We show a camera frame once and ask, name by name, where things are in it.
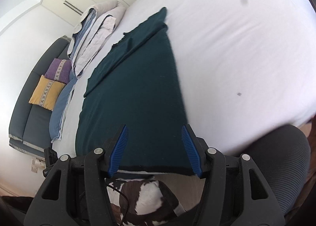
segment metal screw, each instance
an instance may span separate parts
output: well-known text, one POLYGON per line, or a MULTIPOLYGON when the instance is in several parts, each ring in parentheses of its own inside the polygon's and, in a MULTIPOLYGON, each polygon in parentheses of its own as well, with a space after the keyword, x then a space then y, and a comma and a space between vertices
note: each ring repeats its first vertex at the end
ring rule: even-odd
POLYGON ((242 159, 244 159, 246 161, 250 160, 250 156, 248 154, 243 154, 241 157, 242 157, 242 159))
POLYGON ((209 148, 207 150, 207 152, 210 153, 210 154, 216 154, 216 149, 215 148, 209 148))
POLYGON ((66 155, 66 154, 64 154, 64 155, 62 155, 62 156, 60 157, 60 160, 61 160, 61 161, 67 161, 67 159, 68 159, 68 155, 66 155))
POLYGON ((97 148, 97 149, 94 150, 95 154, 101 154, 102 152, 103 152, 102 148, 97 148))

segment folded blanket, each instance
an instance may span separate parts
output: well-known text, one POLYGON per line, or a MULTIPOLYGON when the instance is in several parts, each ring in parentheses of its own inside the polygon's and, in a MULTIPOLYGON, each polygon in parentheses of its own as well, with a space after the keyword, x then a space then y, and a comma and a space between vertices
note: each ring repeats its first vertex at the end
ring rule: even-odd
POLYGON ((193 174, 181 141, 187 117, 165 17, 162 8, 125 33, 94 69, 79 118, 77 155, 102 147, 126 124, 120 170, 193 174))
POLYGON ((117 0, 90 6, 75 26, 67 54, 79 78, 120 23, 126 8, 117 0))
POLYGON ((52 143, 60 139, 62 134, 62 126, 64 123, 64 114, 66 110, 66 106, 71 100, 72 93, 74 90, 74 85, 77 79, 73 78, 61 91, 59 94, 56 104, 54 106, 54 110, 51 115, 51 119, 49 121, 49 134, 52 139, 52 143))

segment grey sofa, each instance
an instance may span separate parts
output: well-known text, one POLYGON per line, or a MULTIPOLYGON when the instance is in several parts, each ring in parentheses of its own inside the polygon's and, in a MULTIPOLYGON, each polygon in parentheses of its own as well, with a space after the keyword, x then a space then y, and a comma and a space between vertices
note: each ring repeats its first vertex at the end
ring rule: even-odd
POLYGON ((49 121, 52 112, 38 105, 29 104, 41 75, 48 70, 54 58, 68 59, 70 39, 57 39, 37 62, 27 78, 15 104, 10 126, 9 145, 14 149, 44 160, 44 148, 51 147, 49 121))

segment yellow cushion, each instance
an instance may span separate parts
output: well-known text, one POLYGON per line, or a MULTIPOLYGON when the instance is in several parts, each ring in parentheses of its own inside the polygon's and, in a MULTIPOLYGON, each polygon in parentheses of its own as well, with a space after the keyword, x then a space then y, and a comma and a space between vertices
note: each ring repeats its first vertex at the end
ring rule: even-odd
POLYGON ((66 84, 62 82, 46 79, 42 75, 29 103, 53 110, 56 100, 65 86, 66 84))

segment dark stain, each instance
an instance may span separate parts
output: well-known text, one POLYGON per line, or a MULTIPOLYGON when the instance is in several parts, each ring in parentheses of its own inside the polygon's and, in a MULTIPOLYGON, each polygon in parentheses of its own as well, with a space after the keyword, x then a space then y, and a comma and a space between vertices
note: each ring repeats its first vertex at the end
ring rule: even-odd
POLYGON ((247 6, 248 5, 248 0, 240 0, 240 3, 242 6, 247 6))

